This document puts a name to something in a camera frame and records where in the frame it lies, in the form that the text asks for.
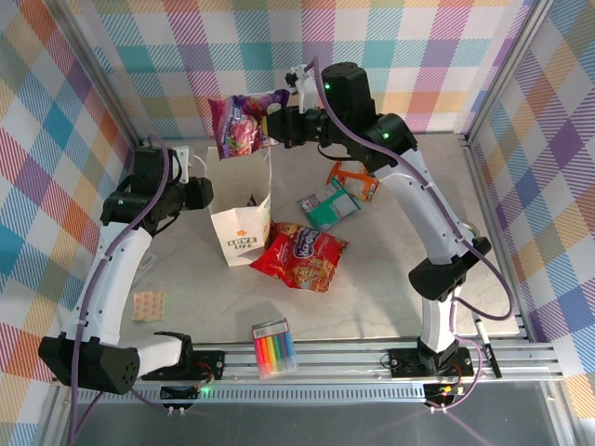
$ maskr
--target teal box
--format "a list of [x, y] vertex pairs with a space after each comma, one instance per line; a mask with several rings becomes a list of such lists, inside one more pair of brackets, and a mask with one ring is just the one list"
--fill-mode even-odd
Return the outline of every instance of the teal box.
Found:
[[351, 212], [360, 209], [360, 205], [334, 177], [329, 184], [297, 203], [310, 224], [320, 231], [330, 230]]

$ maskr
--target purple candy bag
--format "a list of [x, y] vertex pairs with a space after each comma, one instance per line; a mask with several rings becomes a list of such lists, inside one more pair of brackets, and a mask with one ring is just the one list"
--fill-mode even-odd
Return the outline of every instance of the purple candy bag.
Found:
[[249, 155], [267, 144], [262, 118], [287, 106], [289, 92], [275, 90], [252, 96], [208, 101], [219, 159]]

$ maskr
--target metal frame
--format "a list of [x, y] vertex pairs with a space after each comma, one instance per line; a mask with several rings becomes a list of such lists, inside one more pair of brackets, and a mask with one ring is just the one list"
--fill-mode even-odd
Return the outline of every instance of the metal frame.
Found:
[[494, 83], [490, 87], [479, 112], [469, 127], [469, 141], [472, 142], [478, 137], [483, 126], [489, 122], [494, 114], [496, 105], [502, 98], [506, 86], [516, 73], [519, 65], [521, 65], [522, 59], [529, 49], [529, 45], [531, 45], [533, 38], [539, 30], [541, 23], [543, 23], [543, 20], [545, 20], [548, 15], [554, 1], [555, 0], [535, 0], [531, 11], [529, 11], [527, 18], [522, 24], [521, 30], [512, 44], [512, 49], [502, 63], [500, 70], [496, 74]]
[[125, 108], [113, 91], [105, 71], [99, 65], [93, 48], [83, 36], [73, 12], [63, 0], [46, 0], [46, 5], [89, 76], [91, 84], [105, 102], [114, 121], [124, 133], [130, 146], [136, 147], [139, 144], [139, 136], [128, 118]]
[[[523, 329], [527, 333], [528, 340], [536, 341], [536, 332], [529, 319], [529, 310], [521, 298], [521, 286], [517, 280], [516, 274], [513, 272], [512, 260], [509, 256], [506, 244], [504, 241], [504, 233], [500, 226], [496, 223], [497, 217], [495, 213], [495, 207], [488, 194], [487, 183], [482, 175], [481, 164], [477, 159], [476, 151], [474, 150], [473, 142], [469, 143], [461, 136], [460, 144], [465, 155], [465, 160], [471, 174], [473, 187], [480, 201], [480, 207], [483, 213], [483, 220], [485, 221], [490, 240], [494, 246], [494, 253], [500, 271], [504, 274], [507, 282], [512, 288], [512, 293], [515, 297], [515, 303], [518, 306], [521, 314], [517, 318], [519, 326], [523, 326]], [[566, 388], [565, 382], [562, 380], [549, 380], [541, 383], [544, 399], [547, 402], [549, 409], [549, 416], [551, 418], [558, 441], [562, 445], [574, 445], [574, 444], [587, 444], [585, 432], [580, 425], [578, 416], [575, 413], [572, 404], [569, 404], [570, 395]]]
[[485, 182], [485, 178], [482, 175], [480, 162], [477, 159], [477, 155], [472, 145], [470, 146], [462, 135], [459, 136], [459, 143], [461, 149], [463, 150], [465, 161], [467, 162], [467, 167], [469, 169], [469, 174], [471, 175], [471, 182], [473, 183], [475, 194], [477, 195], [477, 198], [480, 202], [483, 221], [485, 221], [490, 242], [492, 242], [492, 245], [494, 246], [494, 255], [496, 256], [496, 261], [500, 271], [512, 289], [515, 304], [522, 317], [519, 325], [525, 329], [529, 340], [535, 342], [536, 332], [533, 324], [528, 319], [529, 309], [527, 308], [524, 299], [522, 299], [521, 286], [517, 280], [516, 274], [513, 272], [512, 259], [510, 258], [508, 249], [506, 247], [504, 233], [497, 224], [498, 220], [495, 211], [496, 207], [492, 203], [492, 200], [490, 199], [490, 196], [487, 192], [488, 187], [487, 183]]
[[[536, 1], [469, 129], [467, 137], [469, 145], [464, 138], [461, 138], [461, 147], [480, 201], [490, 239], [494, 245], [498, 265], [513, 287], [516, 305], [520, 310], [520, 314], [516, 315], [520, 332], [514, 336], [492, 338], [492, 345], [503, 373], [503, 378], [498, 381], [541, 382], [559, 442], [561, 444], [583, 444], [584, 434], [577, 423], [575, 414], [566, 404], [567, 390], [553, 346], [549, 343], [532, 342], [536, 340], [536, 334], [527, 319], [528, 311], [523, 299], [520, 298], [520, 286], [510, 266], [511, 261], [504, 244], [503, 234], [496, 224], [494, 207], [490, 202], [487, 185], [473, 151], [473, 141], [481, 133], [485, 124], [489, 122], [496, 104], [502, 97], [509, 80], [517, 71], [553, 2], [554, 0]], [[73, 13], [63, 0], [46, 0], [46, 4], [65, 33], [77, 57], [81, 60], [92, 83], [106, 102], [116, 123], [125, 131], [129, 142], [137, 144], [138, 135], [125, 109], [113, 92], [107, 76], [95, 59], [92, 48], [82, 35]], [[223, 380], [213, 384], [212, 388], [215, 391], [209, 392], [208, 396], [201, 396], [200, 402], [421, 401], [425, 398], [422, 395], [423, 384], [448, 383], [453, 381], [453, 378], [394, 379], [390, 376], [390, 370], [380, 363], [390, 348], [415, 348], [416, 346], [415, 340], [401, 338], [296, 342], [299, 360], [297, 372], [280, 379], [259, 381], [254, 349], [251, 344], [196, 345], [195, 349], [225, 350], [227, 362]], [[473, 365], [477, 368], [479, 358], [474, 348], [470, 349], [470, 354]], [[471, 378], [463, 378], [463, 381], [467, 383], [470, 380]], [[496, 381], [494, 373], [489, 367], [485, 367], [480, 383], [486, 381]], [[157, 390], [159, 386], [175, 384], [187, 385], [188, 383], [139, 381], [135, 388], [147, 399], [158, 402], [159, 392]], [[81, 402], [89, 403], [95, 395], [96, 392], [83, 390], [81, 391]], [[107, 395], [99, 403], [102, 402], [139, 403], [129, 394], [122, 397]], [[70, 390], [61, 385], [52, 385], [44, 404], [34, 444], [55, 445], [60, 443], [67, 424], [69, 406]]]

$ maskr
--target marker pack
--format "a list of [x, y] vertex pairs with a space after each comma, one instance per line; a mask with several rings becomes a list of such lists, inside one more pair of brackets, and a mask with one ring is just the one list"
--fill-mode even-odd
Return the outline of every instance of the marker pack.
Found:
[[297, 369], [294, 341], [286, 318], [253, 325], [252, 336], [260, 379], [288, 374]]

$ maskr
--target pen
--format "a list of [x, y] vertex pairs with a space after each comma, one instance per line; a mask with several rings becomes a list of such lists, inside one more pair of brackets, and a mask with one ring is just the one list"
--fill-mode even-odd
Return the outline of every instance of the pen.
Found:
[[496, 360], [496, 355], [494, 354], [494, 349], [492, 348], [492, 344], [490, 343], [490, 338], [487, 337], [487, 332], [485, 331], [485, 327], [483, 326], [482, 318], [476, 313], [473, 313], [473, 319], [475, 320], [475, 327], [477, 328], [477, 333], [482, 337], [483, 341], [483, 351], [485, 352], [485, 357], [490, 362], [492, 366], [492, 370], [494, 370], [494, 374], [496, 378], [502, 377], [502, 372], [500, 372], [500, 366], [498, 365], [498, 361]]

